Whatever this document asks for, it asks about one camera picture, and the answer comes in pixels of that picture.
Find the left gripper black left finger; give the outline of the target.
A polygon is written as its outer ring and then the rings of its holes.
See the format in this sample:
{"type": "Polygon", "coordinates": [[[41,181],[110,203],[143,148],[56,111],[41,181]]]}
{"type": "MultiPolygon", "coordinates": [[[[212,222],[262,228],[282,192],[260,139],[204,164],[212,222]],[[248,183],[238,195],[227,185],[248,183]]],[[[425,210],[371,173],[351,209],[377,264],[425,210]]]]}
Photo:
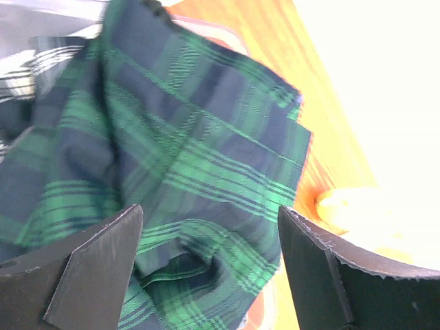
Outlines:
{"type": "Polygon", "coordinates": [[[1,245],[1,328],[117,329],[142,224],[133,205],[32,251],[1,245]]]}

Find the green plaid pleated skirt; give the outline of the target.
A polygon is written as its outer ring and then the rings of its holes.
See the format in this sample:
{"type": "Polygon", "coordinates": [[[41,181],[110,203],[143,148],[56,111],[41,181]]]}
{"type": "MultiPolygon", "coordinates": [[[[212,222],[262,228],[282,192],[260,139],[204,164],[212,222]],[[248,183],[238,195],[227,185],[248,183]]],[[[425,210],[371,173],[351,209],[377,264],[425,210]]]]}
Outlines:
{"type": "Polygon", "coordinates": [[[237,329],[280,263],[311,134],[260,63],[112,1],[1,159],[1,242],[37,248],[144,213],[120,329],[237,329]]]}

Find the navy white plaid skirt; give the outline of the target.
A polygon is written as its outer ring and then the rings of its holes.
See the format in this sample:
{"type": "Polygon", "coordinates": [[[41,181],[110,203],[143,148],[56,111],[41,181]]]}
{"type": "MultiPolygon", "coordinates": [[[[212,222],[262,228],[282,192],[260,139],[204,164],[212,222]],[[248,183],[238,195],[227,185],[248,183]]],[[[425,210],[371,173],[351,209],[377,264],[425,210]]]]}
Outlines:
{"type": "Polygon", "coordinates": [[[38,36],[13,71],[1,75],[1,159],[30,126],[32,105],[53,86],[87,43],[80,36],[38,36]]]}

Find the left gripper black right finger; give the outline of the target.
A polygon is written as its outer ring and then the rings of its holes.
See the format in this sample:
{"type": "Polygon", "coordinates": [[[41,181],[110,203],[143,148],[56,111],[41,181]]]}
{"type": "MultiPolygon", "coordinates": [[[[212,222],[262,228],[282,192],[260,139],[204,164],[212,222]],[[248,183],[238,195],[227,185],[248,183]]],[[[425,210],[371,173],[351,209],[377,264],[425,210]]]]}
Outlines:
{"type": "Polygon", "coordinates": [[[278,232],[301,329],[439,328],[439,271],[365,250],[287,206],[278,232]]]}

